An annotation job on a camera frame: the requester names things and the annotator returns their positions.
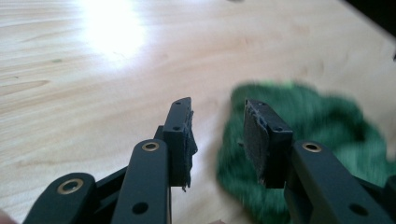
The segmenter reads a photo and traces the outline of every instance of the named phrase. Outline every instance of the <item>wood grain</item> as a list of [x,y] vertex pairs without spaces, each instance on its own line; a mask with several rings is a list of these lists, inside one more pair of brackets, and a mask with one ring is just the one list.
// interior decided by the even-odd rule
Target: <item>wood grain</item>
[[199,152],[174,223],[253,223],[215,178],[230,94],[294,80],[355,99],[396,154],[395,42],[342,1],[3,1],[0,207],[22,222],[54,179],[101,179],[190,96]]

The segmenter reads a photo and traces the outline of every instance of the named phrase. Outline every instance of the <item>green cloth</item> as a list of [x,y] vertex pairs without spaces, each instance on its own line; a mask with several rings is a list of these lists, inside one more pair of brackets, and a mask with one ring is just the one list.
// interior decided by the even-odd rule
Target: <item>green cloth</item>
[[259,223],[289,223],[290,216],[283,189],[266,189],[258,184],[253,164],[241,147],[246,99],[267,103],[293,129],[295,140],[313,140],[327,146],[353,175],[383,187],[388,176],[396,174],[396,165],[386,160],[384,139],[352,101],[319,95],[301,84],[240,86],[232,94],[232,113],[218,154],[217,178]]

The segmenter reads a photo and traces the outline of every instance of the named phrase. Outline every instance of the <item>round hole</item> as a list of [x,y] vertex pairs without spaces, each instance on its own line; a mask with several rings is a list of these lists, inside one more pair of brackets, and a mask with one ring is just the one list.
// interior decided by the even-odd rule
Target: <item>round hole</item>
[[73,192],[78,191],[82,187],[83,184],[84,184],[84,181],[82,181],[82,179],[77,179],[77,178],[64,181],[58,187],[58,193],[71,194]]
[[155,143],[155,142],[149,142],[149,143],[146,143],[145,145],[143,145],[142,148],[143,148],[143,150],[146,150],[146,151],[155,151],[158,148],[160,148],[160,145],[158,145],[158,143]]
[[362,217],[367,217],[369,215],[369,212],[367,211],[367,209],[365,209],[363,206],[358,205],[356,203],[351,204],[349,206],[349,209],[356,215],[359,215]]
[[132,208],[132,212],[137,215],[142,215],[149,210],[149,205],[147,203],[137,203]]
[[311,152],[320,152],[321,147],[313,143],[304,143],[303,148]]

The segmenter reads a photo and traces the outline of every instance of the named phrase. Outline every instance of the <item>green towel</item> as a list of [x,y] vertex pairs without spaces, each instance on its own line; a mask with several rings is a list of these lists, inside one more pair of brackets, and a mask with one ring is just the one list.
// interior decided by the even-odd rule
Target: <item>green towel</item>
[[381,187],[396,165],[386,160],[386,144],[378,131],[364,120],[351,101],[319,95],[301,85],[287,83],[247,84],[232,94],[232,113],[218,154],[217,178],[260,223],[289,223],[283,189],[258,184],[243,143],[246,99],[267,103],[293,129],[294,139],[318,141],[330,148],[350,173]]

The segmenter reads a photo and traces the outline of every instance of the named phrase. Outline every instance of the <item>wooden table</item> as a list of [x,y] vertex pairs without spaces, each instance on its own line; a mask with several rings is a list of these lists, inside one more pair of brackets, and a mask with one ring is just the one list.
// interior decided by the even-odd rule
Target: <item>wooden table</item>
[[173,223],[252,223],[219,186],[232,89],[272,79],[354,98],[396,152],[395,42],[342,1],[2,1],[0,207],[22,222],[59,176],[125,166],[192,98],[192,186]]

